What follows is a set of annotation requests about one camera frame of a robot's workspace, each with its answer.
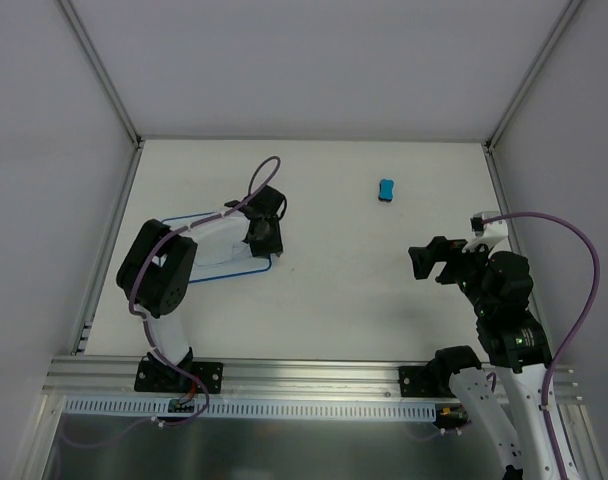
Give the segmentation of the blue-framed small whiteboard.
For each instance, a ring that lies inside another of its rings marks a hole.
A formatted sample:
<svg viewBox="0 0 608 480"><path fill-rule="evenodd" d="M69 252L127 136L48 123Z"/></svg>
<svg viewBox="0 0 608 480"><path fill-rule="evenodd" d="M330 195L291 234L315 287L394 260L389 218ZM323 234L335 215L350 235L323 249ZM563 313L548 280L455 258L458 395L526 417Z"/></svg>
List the blue-framed small whiteboard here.
<svg viewBox="0 0 608 480"><path fill-rule="evenodd" d="M189 282L209 282L269 271L273 256L251 254L245 243L248 229L247 217L236 212L181 233L197 244Z"/></svg>

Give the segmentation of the blue foam whiteboard eraser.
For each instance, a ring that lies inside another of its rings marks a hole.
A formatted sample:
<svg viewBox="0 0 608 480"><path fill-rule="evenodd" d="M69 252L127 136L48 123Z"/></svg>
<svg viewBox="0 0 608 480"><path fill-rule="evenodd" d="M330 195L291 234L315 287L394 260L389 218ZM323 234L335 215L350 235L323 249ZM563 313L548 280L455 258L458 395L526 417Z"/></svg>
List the blue foam whiteboard eraser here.
<svg viewBox="0 0 608 480"><path fill-rule="evenodd" d="M381 179L378 185L378 200L391 203L394 199L395 182L392 179Z"/></svg>

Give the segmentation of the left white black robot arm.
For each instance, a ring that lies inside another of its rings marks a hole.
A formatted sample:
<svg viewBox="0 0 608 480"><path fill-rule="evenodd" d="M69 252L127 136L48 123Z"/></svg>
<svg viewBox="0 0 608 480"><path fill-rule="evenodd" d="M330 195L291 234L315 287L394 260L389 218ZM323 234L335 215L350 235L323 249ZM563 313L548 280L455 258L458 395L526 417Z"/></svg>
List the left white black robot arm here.
<svg viewBox="0 0 608 480"><path fill-rule="evenodd" d="M286 196L264 186L221 212L143 224L118 269L117 286L141 316L150 352L140 360L137 392L218 394L223 366L196 360L181 321L191 285L269 271L283 253Z"/></svg>

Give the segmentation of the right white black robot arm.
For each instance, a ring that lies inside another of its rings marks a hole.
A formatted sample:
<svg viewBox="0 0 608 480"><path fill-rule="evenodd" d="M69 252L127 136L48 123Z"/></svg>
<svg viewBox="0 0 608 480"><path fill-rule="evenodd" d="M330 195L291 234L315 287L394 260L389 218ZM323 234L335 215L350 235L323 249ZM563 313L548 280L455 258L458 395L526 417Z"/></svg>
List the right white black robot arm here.
<svg viewBox="0 0 608 480"><path fill-rule="evenodd" d="M469 346L436 351L412 382L460 401L495 450L501 478L577 479L580 473L547 379L553 356L543 327L528 309L533 289L528 260L492 247L490 241L437 236L424 247L409 248L408 254L418 280L443 264L437 283L457 286L473 307L478 340L508 405L500 405L492 379Z"/></svg>

